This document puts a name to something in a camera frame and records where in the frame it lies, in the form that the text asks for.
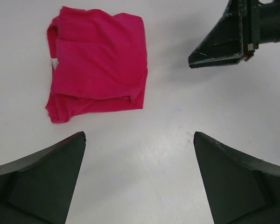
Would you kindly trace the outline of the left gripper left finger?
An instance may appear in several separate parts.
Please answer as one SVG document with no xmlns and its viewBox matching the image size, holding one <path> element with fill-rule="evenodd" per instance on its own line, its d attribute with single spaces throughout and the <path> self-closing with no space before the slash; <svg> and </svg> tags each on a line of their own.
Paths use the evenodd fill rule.
<svg viewBox="0 0 280 224">
<path fill-rule="evenodd" d="M 0 224 L 64 224 L 85 148 L 78 132 L 0 165 Z"/>
</svg>

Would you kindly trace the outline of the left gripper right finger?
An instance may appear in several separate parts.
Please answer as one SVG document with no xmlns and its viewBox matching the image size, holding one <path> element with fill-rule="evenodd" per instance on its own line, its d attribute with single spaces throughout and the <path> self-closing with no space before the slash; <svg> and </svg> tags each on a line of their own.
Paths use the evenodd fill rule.
<svg viewBox="0 0 280 224">
<path fill-rule="evenodd" d="M 216 224 L 280 224 L 280 166 L 195 132 L 194 148 Z"/>
</svg>

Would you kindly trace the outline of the pink t shirt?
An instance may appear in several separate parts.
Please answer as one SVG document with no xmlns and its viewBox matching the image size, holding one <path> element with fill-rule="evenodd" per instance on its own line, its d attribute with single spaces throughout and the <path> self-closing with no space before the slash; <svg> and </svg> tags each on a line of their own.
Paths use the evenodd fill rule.
<svg viewBox="0 0 280 224">
<path fill-rule="evenodd" d="M 62 7 L 47 30 L 55 124 L 91 112 L 142 109 L 148 74 L 143 19 Z"/>
</svg>

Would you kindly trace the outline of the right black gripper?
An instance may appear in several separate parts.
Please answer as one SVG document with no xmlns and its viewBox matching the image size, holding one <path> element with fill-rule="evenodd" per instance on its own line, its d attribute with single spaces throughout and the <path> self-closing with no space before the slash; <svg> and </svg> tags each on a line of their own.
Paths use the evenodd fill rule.
<svg viewBox="0 0 280 224">
<path fill-rule="evenodd" d="M 219 22 L 188 57 L 190 68 L 248 61 L 260 42 L 258 0 L 230 0 Z"/>
</svg>

